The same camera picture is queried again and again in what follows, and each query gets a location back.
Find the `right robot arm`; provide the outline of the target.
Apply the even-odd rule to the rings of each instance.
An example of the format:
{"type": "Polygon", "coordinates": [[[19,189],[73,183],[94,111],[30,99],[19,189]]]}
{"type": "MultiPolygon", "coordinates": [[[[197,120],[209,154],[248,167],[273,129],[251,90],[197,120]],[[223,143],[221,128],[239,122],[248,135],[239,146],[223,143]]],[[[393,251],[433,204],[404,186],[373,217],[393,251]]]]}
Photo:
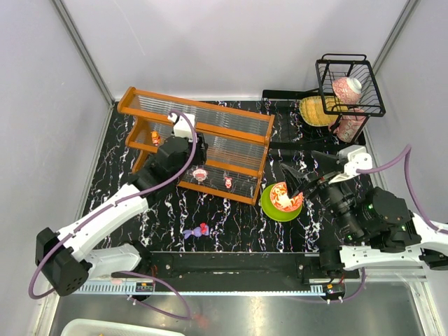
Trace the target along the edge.
{"type": "Polygon", "coordinates": [[[306,200],[319,197],[333,217],[341,246],[321,248],[318,266],[329,276],[369,266],[427,265],[447,269],[447,225],[411,211],[403,198],[380,187],[359,202],[347,181],[376,171],[364,146],[352,145],[337,154],[314,151],[320,172],[304,174],[281,164],[287,195],[306,200]]]}

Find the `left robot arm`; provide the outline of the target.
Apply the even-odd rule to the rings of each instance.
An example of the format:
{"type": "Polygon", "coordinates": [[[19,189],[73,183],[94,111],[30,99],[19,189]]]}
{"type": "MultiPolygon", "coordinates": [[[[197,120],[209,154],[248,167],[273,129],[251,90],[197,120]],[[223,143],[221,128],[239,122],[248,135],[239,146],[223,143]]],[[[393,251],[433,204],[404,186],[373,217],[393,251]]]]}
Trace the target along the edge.
{"type": "Polygon", "coordinates": [[[202,133],[192,139],[169,136],[105,203],[56,232],[47,227],[37,234],[35,273],[43,274],[51,291],[64,297],[90,278],[135,270],[143,258],[136,243],[102,250],[96,245],[172,193],[186,171],[206,162],[207,149],[202,133]]]}

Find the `yellow bear toy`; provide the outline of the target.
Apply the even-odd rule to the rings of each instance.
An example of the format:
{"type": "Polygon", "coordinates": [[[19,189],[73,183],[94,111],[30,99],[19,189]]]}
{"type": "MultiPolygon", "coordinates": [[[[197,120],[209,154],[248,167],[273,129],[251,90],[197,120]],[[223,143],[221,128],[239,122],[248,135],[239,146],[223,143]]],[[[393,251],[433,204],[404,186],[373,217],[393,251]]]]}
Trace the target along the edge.
{"type": "Polygon", "coordinates": [[[153,143],[154,146],[159,146],[159,145],[160,145],[160,143],[161,143],[161,137],[160,137],[159,132],[157,132],[157,131],[152,131],[152,132],[150,133],[150,137],[151,137],[151,141],[152,141],[152,143],[153,143]]]}

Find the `pink hat girl toy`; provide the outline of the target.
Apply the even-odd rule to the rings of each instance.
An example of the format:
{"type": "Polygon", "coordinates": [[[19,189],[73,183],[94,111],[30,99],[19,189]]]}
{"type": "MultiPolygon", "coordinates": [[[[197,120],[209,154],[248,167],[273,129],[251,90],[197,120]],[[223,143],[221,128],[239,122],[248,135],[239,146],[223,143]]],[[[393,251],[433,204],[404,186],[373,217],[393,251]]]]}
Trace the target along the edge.
{"type": "Polygon", "coordinates": [[[197,182],[201,183],[207,179],[208,172],[203,168],[197,168],[192,172],[192,176],[197,182]]]}

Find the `purple donkey toy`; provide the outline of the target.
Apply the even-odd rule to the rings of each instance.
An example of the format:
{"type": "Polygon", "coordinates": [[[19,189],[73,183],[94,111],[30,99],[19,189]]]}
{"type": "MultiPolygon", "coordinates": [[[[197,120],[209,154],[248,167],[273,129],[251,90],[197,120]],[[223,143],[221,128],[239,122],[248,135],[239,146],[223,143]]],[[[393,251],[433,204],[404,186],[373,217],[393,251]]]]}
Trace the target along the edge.
{"type": "Polygon", "coordinates": [[[182,234],[184,239],[188,239],[189,237],[209,236],[210,229],[206,223],[201,223],[199,226],[195,227],[192,230],[184,230],[182,234]]]}

